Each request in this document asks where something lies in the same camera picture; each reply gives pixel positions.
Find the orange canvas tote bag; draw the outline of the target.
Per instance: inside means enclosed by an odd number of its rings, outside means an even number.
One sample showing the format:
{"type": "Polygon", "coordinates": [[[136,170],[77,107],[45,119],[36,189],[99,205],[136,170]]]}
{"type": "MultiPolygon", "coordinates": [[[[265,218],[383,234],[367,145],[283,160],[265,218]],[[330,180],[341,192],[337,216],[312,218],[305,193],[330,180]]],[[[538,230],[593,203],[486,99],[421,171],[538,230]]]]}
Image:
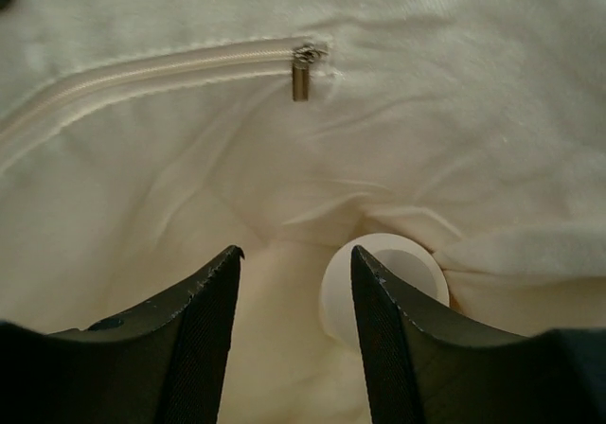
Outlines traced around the orange canvas tote bag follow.
{"type": "Polygon", "coordinates": [[[245,252],[222,423],[366,423],[330,258],[424,247],[457,310],[605,323],[605,0],[10,0],[1,316],[85,327],[245,252]],[[328,55],[292,99],[295,48],[328,55]]]}

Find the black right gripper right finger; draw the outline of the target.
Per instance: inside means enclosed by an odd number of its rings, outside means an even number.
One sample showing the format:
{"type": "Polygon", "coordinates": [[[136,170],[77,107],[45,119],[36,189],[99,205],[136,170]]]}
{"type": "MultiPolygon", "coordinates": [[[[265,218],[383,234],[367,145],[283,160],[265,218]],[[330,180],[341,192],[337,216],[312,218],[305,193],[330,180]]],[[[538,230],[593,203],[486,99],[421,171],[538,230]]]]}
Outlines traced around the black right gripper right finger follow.
{"type": "Polygon", "coordinates": [[[601,423],[605,332],[524,337],[470,319],[355,247],[350,277],[375,423],[601,423]]]}

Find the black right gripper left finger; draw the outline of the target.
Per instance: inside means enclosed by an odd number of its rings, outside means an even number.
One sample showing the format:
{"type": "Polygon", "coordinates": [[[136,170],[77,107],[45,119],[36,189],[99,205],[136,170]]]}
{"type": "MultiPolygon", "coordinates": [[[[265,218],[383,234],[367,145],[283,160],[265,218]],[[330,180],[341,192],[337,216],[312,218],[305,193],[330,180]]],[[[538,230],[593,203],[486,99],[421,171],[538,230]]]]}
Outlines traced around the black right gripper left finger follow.
{"type": "Polygon", "coordinates": [[[4,423],[215,423],[243,251],[87,329],[1,324],[4,423]]]}

